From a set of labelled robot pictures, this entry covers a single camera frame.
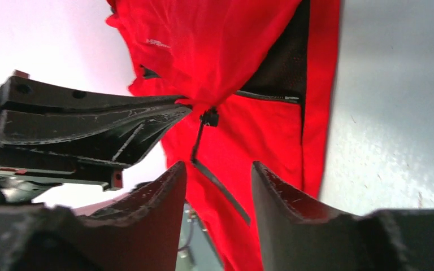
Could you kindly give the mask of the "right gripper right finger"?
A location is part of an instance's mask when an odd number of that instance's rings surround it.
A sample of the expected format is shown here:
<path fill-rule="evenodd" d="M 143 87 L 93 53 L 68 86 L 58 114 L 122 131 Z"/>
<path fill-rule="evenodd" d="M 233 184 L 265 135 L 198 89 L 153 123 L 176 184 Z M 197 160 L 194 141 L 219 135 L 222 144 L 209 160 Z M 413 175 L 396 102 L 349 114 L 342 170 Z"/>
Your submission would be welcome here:
<path fill-rule="evenodd" d="M 312 198 L 258 161 L 251 181 L 265 270 L 434 270 L 434 209 L 357 216 Z"/>

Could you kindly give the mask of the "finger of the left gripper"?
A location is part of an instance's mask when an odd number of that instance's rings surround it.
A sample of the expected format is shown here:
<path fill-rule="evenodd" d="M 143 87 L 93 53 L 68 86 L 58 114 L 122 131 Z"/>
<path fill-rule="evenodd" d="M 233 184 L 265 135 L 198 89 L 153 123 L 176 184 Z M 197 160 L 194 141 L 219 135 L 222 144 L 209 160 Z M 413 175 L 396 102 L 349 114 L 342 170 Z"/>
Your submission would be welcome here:
<path fill-rule="evenodd" d="M 0 176 L 119 190 L 123 170 L 190 113 L 179 99 L 92 93 L 11 76 L 0 86 Z"/>

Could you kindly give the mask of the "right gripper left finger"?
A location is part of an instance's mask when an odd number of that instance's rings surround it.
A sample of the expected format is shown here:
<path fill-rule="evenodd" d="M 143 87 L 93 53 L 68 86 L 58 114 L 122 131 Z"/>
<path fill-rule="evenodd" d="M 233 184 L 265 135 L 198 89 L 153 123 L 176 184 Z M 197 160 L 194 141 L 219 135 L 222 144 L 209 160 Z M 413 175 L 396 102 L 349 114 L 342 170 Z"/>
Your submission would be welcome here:
<path fill-rule="evenodd" d="M 0 270 L 174 270 L 185 193 L 180 161 L 89 216 L 0 206 Z"/>

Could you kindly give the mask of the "red zip jacket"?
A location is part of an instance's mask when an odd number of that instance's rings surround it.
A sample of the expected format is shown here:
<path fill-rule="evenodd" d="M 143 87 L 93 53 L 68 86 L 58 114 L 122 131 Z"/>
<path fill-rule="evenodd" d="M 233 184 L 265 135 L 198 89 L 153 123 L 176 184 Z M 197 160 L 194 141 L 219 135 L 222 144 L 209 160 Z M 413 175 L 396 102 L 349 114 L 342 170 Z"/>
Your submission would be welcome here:
<path fill-rule="evenodd" d="M 193 111 L 162 138 L 225 270 L 262 270 L 251 165 L 317 196 L 338 56 L 340 1 L 110 1 L 136 96 Z"/>

